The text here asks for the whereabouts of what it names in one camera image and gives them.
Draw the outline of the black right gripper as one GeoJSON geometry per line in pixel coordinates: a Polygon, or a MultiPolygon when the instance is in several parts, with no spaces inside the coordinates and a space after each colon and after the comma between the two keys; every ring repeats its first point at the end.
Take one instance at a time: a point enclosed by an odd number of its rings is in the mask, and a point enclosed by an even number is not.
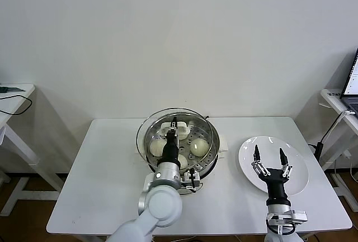
{"type": "Polygon", "coordinates": [[[266,183],[268,199],[266,205],[290,205],[284,184],[290,179],[293,166],[289,164],[283,149],[279,149],[281,169],[266,168],[261,163],[258,146],[255,145],[251,166],[259,179],[266,183]]]}

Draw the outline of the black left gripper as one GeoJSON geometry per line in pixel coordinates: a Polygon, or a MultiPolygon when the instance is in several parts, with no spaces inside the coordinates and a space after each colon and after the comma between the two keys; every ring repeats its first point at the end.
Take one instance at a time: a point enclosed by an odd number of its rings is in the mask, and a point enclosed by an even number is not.
{"type": "Polygon", "coordinates": [[[171,122],[171,130],[167,132],[167,142],[163,148],[163,161],[179,164],[178,161],[178,145],[179,138],[176,134],[177,117],[175,116],[171,122]]]}

